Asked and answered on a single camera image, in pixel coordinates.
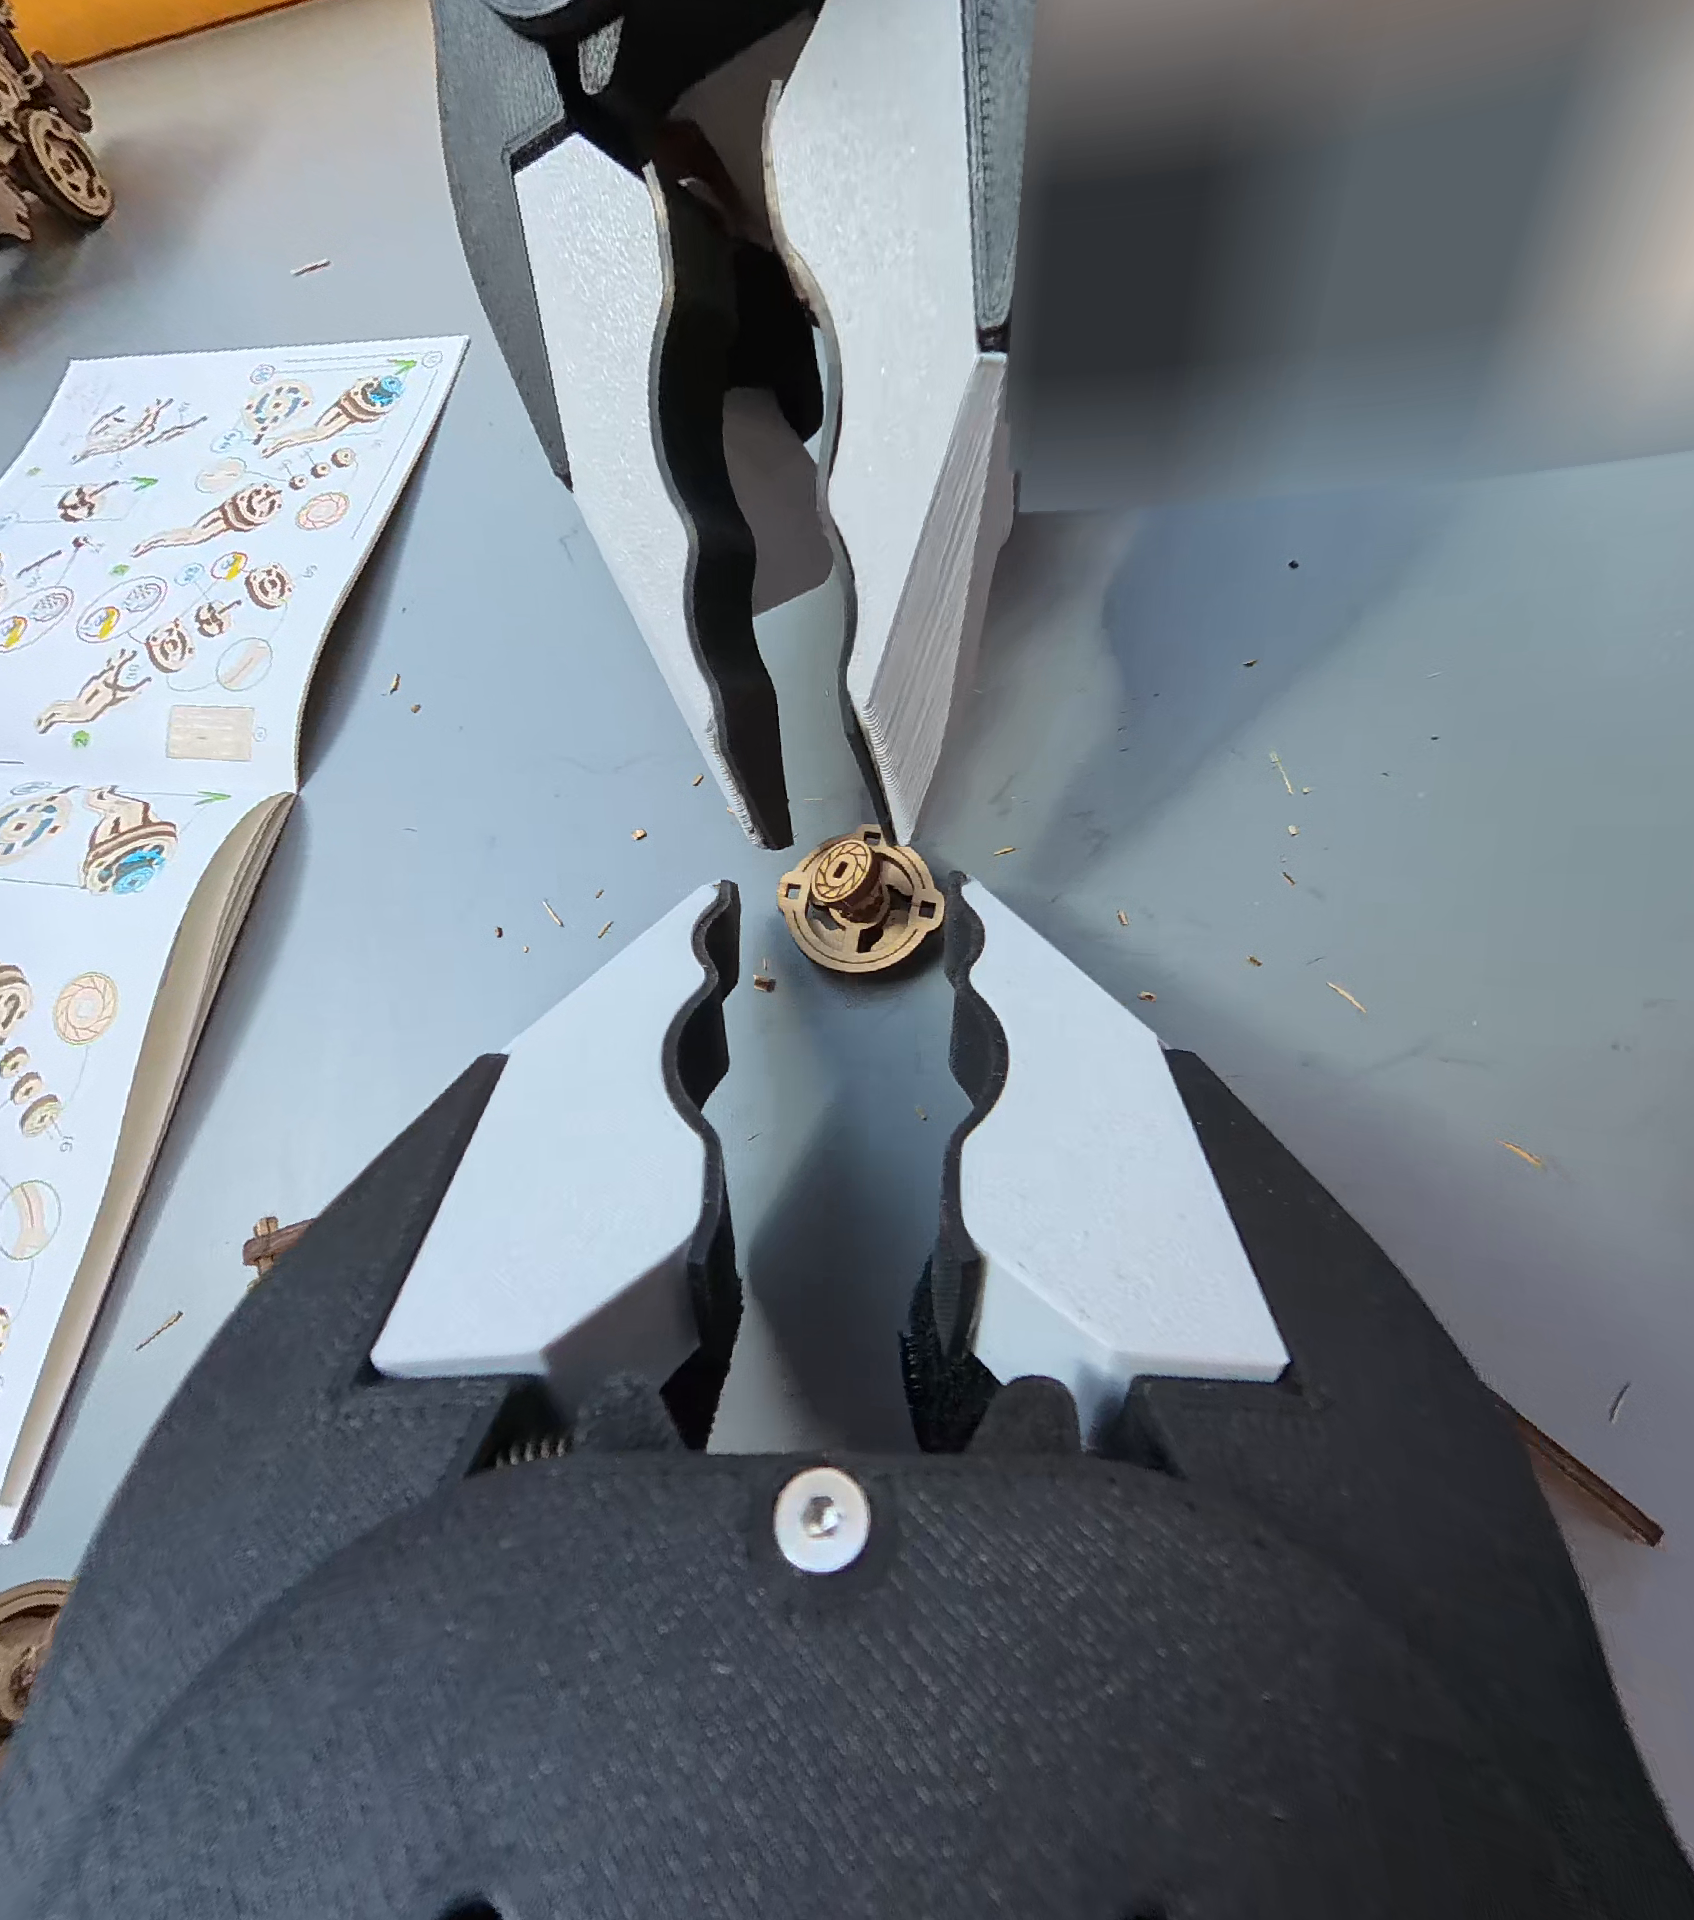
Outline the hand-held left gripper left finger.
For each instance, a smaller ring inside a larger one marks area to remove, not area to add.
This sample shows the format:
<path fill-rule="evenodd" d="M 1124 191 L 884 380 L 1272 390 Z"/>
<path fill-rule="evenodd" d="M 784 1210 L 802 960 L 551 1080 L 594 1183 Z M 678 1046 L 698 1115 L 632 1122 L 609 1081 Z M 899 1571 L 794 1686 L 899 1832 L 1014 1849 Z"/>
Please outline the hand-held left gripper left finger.
<path fill-rule="evenodd" d="M 738 886 L 706 881 L 515 1035 L 376 1338 L 392 1380 L 612 1380 L 703 1451 L 742 1311 L 706 1100 L 730 1069 Z"/>

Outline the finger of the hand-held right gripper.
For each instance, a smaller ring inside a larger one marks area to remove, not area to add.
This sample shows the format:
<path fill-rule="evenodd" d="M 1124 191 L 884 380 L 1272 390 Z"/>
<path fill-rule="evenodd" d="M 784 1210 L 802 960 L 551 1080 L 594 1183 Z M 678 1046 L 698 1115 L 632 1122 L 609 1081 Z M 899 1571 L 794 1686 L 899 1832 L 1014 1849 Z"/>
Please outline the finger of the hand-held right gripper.
<path fill-rule="evenodd" d="M 573 132 L 515 184 L 573 499 L 738 826 L 794 840 L 724 455 L 726 236 Z"/>
<path fill-rule="evenodd" d="M 778 241 L 827 349 L 818 499 L 852 601 L 847 715 L 895 833 L 926 808 L 1012 525 L 962 53 L 961 4 L 823 4 L 763 137 Z"/>

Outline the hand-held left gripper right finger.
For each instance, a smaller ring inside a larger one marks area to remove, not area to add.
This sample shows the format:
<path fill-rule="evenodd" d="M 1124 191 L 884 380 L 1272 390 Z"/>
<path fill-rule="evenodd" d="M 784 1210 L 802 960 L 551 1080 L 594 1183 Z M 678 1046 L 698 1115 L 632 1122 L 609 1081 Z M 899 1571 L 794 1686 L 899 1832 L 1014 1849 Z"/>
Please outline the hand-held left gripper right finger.
<path fill-rule="evenodd" d="M 1282 1380 L 1286 1341 L 1155 1030 L 961 873 L 943 958 L 969 1110 L 909 1311 L 919 1451 L 961 1452 L 1015 1380 L 1054 1380 L 1087 1444 L 1132 1380 Z"/>

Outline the illustrated instruction booklet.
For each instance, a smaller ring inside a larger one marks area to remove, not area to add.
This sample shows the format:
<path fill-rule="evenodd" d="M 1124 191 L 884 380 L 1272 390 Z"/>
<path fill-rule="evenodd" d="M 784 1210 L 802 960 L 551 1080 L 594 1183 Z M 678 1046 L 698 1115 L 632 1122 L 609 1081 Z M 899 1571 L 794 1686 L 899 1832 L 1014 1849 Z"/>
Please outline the illustrated instruction booklet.
<path fill-rule="evenodd" d="M 465 350 L 73 361 L 0 477 L 0 1545 Z"/>

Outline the thin wooden stick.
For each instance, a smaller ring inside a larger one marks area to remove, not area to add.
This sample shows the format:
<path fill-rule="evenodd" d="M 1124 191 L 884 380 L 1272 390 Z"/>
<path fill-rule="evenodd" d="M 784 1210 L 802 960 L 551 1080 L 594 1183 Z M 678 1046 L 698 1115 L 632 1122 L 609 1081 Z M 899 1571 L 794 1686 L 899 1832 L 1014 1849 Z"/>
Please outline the thin wooden stick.
<path fill-rule="evenodd" d="M 1573 1486 L 1581 1500 L 1594 1502 L 1608 1524 L 1647 1549 L 1658 1549 L 1665 1542 L 1665 1525 L 1635 1500 L 1628 1500 L 1619 1486 L 1597 1476 L 1576 1452 L 1545 1434 L 1542 1427 L 1535 1427 L 1531 1419 L 1521 1414 L 1515 1407 L 1502 1403 L 1502 1409 L 1517 1429 L 1531 1459 L 1555 1472 L 1566 1486 Z"/>

